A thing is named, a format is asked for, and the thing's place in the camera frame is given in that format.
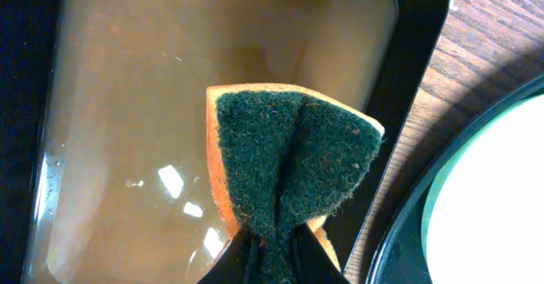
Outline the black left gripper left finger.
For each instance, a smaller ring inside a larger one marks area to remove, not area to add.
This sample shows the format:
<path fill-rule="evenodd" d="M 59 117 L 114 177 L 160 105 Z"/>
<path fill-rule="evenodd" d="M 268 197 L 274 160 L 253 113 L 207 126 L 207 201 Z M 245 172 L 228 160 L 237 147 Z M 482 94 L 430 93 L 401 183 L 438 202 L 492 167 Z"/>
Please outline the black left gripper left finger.
<path fill-rule="evenodd" d="M 239 230 L 214 266 L 198 284 L 258 283 L 260 239 L 246 230 Z"/>

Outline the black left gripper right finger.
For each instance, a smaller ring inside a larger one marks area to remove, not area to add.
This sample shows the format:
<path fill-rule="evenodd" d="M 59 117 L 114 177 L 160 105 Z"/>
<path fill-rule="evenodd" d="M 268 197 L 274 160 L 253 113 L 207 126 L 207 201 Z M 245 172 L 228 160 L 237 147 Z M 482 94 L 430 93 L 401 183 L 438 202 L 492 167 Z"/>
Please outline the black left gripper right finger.
<path fill-rule="evenodd" d="M 292 232 L 291 262 L 297 284 L 349 284 L 306 224 Z"/>

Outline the orange green scrub sponge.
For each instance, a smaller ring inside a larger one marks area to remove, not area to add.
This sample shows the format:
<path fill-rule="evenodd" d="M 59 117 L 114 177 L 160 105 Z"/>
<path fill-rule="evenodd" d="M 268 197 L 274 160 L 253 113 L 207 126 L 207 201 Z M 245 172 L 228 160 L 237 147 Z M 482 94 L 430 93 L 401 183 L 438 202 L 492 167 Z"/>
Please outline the orange green scrub sponge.
<path fill-rule="evenodd" d="M 383 126 L 314 90 L 282 83 L 207 89 L 207 168 L 229 243 L 260 239 L 258 283 L 296 283 L 291 236 L 306 224 L 336 269 L 323 223 L 378 156 Z"/>

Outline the round black tray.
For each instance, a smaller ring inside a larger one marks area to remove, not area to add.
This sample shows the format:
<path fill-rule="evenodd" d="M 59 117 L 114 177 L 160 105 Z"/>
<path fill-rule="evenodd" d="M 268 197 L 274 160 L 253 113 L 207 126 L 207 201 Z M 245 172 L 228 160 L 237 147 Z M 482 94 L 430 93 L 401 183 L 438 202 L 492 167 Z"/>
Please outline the round black tray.
<path fill-rule="evenodd" d="M 423 255 L 422 215 L 439 170 L 475 134 L 515 103 L 543 93 L 543 76 L 525 83 L 474 118 L 422 170 L 406 195 L 373 255 L 365 284 L 431 284 Z"/>

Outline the rectangular black water tray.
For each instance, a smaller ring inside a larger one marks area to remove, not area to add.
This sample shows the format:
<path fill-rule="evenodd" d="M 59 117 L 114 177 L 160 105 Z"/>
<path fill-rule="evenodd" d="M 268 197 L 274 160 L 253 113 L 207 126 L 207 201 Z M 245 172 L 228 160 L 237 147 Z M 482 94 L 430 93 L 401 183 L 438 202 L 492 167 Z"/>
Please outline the rectangular black water tray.
<path fill-rule="evenodd" d="M 449 0 L 63 0 L 25 283 L 194 283 L 228 241 L 206 90 L 288 82 L 375 117 L 382 151 L 326 221 L 351 259 Z"/>

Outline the mint plate with ketchup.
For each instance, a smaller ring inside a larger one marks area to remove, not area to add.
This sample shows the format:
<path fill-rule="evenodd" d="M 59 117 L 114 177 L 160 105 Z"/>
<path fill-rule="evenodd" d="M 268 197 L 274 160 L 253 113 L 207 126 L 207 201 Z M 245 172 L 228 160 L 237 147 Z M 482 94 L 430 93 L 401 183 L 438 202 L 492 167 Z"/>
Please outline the mint plate with ketchup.
<path fill-rule="evenodd" d="M 507 108 L 439 171 L 422 245 L 436 284 L 543 284 L 542 96 Z"/>

